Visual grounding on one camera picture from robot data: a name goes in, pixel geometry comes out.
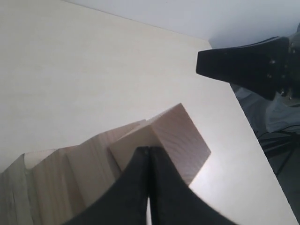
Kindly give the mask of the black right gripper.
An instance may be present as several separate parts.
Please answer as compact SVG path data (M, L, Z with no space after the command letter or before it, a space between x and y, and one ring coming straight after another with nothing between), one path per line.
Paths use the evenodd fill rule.
M273 37L239 47L198 52L196 73L235 84L267 100L300 99L300 28L288 37Z

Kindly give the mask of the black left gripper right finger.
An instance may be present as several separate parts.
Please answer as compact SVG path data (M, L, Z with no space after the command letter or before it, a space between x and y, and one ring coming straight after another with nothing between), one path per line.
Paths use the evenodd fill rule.
M166 151L150 147L150 211L154 225L234 225L184 182Z

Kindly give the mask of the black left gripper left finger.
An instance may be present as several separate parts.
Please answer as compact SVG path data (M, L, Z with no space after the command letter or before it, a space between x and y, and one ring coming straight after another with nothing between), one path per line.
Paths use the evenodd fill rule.
M148 147L138 147L114 184L91 206L66 225L147 224Z

